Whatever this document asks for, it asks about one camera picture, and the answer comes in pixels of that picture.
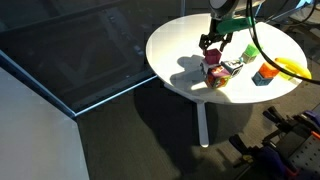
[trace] toy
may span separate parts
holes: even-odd
[[[273,78],[264,78],[258,71],[252,77],[252,80],[256,86],[266,86],[273,80]]]
[[[242,59],[222,61],[220,64],[231,74],[231,78],[238,75],[243,67]]]
[[[219,64],[221,55],[218,49],[204,51],[205,60],[208,65]]]
[[[248,64],[253,62],[258,54],[260,54],[259,49],[253,43],[251,43],[247,46],[241,57],[243,58],[243,62]]]
[[[222,65],[219,65],[209,68],[205,83],[209,88],[220,88],[226,86],[230,78],[230,73]]]
[[[281,63],[287,67],[290,71],[299,74],[302,77],[311,79],[311,73],[308,68],[303,67],[300,63],[287,58],[276,58],[275,62]]]
[[[259,73],[264,78],[273,78],[275,77],[280,71],[273,67],[268,62],[264,62],[259,69]]]

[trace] cable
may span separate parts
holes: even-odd
[[[275,23],[278,23],[278,24],[281,24],[281,25],[299,26],[299,25],[301,25],[301,24],[304,24],[304,23],[312,16],[313,12],[314,12],[314,11],[316,10],[316,8],[317,8],[317,4],[318,4],[318,0],[314,0],[314,1],[313,1],[312,9],[311,9],[309,15],[308,15],[305,19],[303,19],[302,21],[300,21],[300,22],[298,22],[298,23],[286,24],[286,23],[281,23],[281,22],[274,21],[274,20],[271,20],[271,19],[270,19],[269,21],[272,21],[272,22],[275,22]]]
[[[271,16],[269,16],[265,21],[269,21],[269,20],[271,20],[274,16],[278,15],[278,14],[284,9],[284,7],[288,4],[288,2],[289,2],[289,0],[286,0],[286,1],[282,4],[282,6],[279,8],[279,10],[278,10],[276,13],[272,14]]]
[[[249,17],[251,19],[251,22],[252,22],[252,29],[253,29],[253,36],[251,36],[255,46],[258,48],[258,50],[260,51],[261,55],[264,57],[264,59],[270,64],[272,65],[273,67],[275,67],[276,69],[278,69],[279,71],[289,75],[289,76],[292,76],[292,77],[295,77],[295,78],[298,78],[298,79],[301,79],[301,80],[304,80],[306,82],[310,82],[310,83],[313,83],[313,84],[317,84],[317,85],[320,85],[320,81],[318,80],[312,80],[312,79],[308,79],[308,78],[304,78],[304,77],[301,77],[301,76],[298,76],[286,69],[283,69],[281,68],[278,64],[276,64],[274,61],[272,61],[262,50],[261,46],[260,46],[260,43],[258,41],[258,36],[257,36],[257,31],[256,31],[256,28],[255,28],[255,20],[253,18],[253,11],[252,11],[252,0],[247,0],[247,7],[246,7],[246,16]]]

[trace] orange object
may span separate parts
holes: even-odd
[[[275,77],[280,71],[273,67],[268,62],[264,62],[259,69],[259,73],[264,78],[273,78]]]

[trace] yellow object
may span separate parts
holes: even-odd
[[[292,70],[290,70],[290,68],[288,68],[287,66],[285,66],[283,69],[285,69],[285,70],[287,70],[287,71],[295,74],[295,72],[292,71]],[[293,78],[292,76],[287,75],[287,74],[285,74],[285,73],[283,73],[283,72],[280,72],[280,73],[279,73],[279,76],[281,76],[282,78],[284,78],[285,80],[288,80],[288,81]]]
[[[304,78],[308,78],[308,79],[312,78],[309,69],[303,67],[300,63],[296,61],[293,61],[287,58],[276,58],[275,62],[285,65],[288,70],[293,71],[294,73],[299,74]]]

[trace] red block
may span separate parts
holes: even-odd
[[[205,60],[208,65],[219,64],[221,52],[218,49],[211,49],[204,52]]]

